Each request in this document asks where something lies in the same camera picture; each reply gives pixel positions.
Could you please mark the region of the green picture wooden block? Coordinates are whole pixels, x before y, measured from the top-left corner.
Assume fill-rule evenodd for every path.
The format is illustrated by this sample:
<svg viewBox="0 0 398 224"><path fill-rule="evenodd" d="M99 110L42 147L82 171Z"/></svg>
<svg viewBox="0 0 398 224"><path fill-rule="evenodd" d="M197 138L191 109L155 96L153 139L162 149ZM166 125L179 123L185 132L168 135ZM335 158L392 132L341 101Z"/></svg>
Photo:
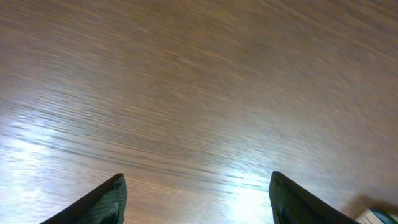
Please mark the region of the green picture wooden block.
<svg viewBox="0 0 398 224"><path fill-rule="evenodd" d="M356 218L359 224L397 224L397 216L376 209L367 209Z"/></svg>

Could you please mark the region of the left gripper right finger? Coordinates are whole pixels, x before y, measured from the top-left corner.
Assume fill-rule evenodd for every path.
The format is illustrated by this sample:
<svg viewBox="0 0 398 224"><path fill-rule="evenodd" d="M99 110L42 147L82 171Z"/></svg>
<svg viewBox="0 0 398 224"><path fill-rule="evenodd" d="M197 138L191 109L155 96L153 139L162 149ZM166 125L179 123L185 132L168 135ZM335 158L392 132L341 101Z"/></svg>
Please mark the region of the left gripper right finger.
<svg viewBox="0 0 398 224"><path fill-rule="evenodd" d="M271 175L269 197L275 224L357 224L279 171Z"/></svg>

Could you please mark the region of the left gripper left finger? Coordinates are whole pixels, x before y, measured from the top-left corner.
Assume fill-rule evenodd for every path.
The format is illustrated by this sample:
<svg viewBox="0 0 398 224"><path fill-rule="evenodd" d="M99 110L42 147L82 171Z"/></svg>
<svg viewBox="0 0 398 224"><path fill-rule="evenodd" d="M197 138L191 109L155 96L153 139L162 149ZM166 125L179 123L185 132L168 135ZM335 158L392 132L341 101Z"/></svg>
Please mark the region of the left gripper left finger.
<svg viewBox="0 0 398 224"><path fill-rule="evenodd" d="M123 224L126 204L126 181L118 173L42 224Z"/></svg>

